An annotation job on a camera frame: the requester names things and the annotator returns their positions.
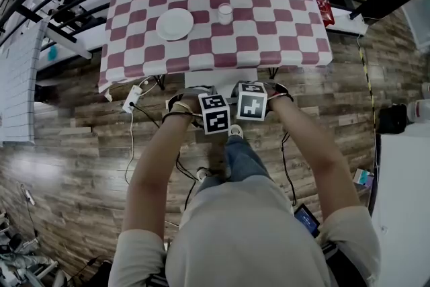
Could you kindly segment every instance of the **person's right arm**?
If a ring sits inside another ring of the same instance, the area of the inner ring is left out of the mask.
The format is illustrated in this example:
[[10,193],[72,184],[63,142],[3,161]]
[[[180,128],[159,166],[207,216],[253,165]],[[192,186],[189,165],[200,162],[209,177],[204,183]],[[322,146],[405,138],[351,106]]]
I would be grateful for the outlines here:
[[273,98],[269,106],[313,171],[322,217],[327,219],[336,210],[359,206],[348,162],[329,134],[287,97]]

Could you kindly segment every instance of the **table leg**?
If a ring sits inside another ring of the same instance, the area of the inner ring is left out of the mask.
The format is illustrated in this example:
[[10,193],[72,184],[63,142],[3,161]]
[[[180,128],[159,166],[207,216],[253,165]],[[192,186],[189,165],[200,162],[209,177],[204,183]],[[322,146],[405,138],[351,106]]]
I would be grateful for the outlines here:
[[158,86],[160,87],[160,89],[161,89],[161,91],[164,91],[165,90],[165,87],[164,87],[164,80],[165,80],[165,75],[162,75],[161,77],[160,76],[158,76],[158,75],[155,75],[154,76],[154,79],[155,79],[155,81],[157,82],[157,84],[158,84]]
[[279,71],[279,67],[277,68],[273,68],[273,69],[269,69],[269,79],[274,80],[276,73]]

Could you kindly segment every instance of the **white t-shirt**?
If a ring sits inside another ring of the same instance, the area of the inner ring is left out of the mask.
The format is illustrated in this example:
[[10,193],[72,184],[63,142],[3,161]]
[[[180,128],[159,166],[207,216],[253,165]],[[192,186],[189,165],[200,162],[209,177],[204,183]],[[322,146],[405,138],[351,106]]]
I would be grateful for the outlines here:
[[[335,242],[370,286],[380,247],[367,208],[338,210],[322,227],[323,241]],[[263,176],[202,190],[184,212],[167,257],[158,235],[121,233],[109,286],[144,286],[163,268],[170,287],[336,286],[290,201]]]

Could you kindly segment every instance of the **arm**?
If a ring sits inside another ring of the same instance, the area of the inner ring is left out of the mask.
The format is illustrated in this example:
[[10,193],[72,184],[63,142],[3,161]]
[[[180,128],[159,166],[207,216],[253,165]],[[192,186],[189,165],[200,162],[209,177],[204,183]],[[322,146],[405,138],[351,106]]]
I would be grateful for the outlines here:
[[348,162],[334,140],[287,97],[272,99],[270,106],[313,171],[323,218],[336,210],[359,206]]
[[[184,109],[173,106],[173,111]],[[164,238],[167,184],[191,120],[188,115],[166,118],[140,156],[127,191],[123,232],[142,229]]]

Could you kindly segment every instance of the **glass cup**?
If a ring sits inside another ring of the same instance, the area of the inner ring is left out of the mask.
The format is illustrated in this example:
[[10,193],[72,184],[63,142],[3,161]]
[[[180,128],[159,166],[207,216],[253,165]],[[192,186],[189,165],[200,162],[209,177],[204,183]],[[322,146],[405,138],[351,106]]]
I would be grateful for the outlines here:
[[230,4],[221,4],[218,6],[218,21],[222,25],[230,24],[233,20],[233,8]]

